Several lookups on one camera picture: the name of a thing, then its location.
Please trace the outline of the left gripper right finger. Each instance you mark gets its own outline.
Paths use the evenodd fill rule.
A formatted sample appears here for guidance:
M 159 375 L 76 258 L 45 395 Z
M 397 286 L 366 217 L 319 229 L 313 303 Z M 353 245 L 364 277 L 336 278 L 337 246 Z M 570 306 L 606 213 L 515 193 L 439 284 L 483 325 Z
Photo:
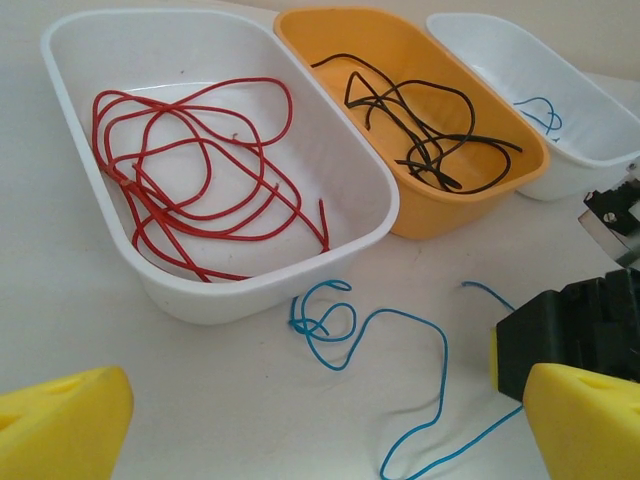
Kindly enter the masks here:
M 539 363 L 523 405 L 552 479 L 639 477 L 638 383 Z

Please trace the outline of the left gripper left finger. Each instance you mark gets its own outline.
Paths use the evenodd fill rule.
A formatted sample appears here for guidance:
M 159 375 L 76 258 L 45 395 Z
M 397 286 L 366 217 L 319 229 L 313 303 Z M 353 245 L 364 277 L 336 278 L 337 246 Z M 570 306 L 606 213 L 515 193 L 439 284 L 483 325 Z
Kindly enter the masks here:
M 3 479 L 109 479 L 134 410 L 119 366 L 1 395 Z

